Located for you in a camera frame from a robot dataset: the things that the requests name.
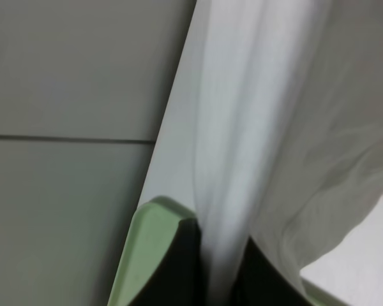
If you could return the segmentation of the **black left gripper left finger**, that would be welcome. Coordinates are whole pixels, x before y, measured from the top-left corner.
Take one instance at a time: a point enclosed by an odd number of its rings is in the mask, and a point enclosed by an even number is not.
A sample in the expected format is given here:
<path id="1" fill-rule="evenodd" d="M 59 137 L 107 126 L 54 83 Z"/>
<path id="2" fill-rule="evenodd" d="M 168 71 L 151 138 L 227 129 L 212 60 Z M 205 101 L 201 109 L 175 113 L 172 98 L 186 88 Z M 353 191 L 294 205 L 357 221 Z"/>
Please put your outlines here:
<path id="1" fill-rule="evenodd" d="M 204 305 L 194 218 L 136 218 L 123 252 L 123 305 Z"/>

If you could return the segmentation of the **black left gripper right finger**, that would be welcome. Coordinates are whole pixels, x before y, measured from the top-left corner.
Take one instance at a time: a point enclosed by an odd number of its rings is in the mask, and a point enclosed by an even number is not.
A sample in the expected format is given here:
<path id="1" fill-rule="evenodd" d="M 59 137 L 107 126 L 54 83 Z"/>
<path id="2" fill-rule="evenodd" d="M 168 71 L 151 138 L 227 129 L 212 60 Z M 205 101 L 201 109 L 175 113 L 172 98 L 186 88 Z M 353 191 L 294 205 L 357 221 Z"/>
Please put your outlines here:
<path id="1" fill-rule="evenodd" d="M 249 239 L 239 269 L 240 305 L 309 305 Z"/>

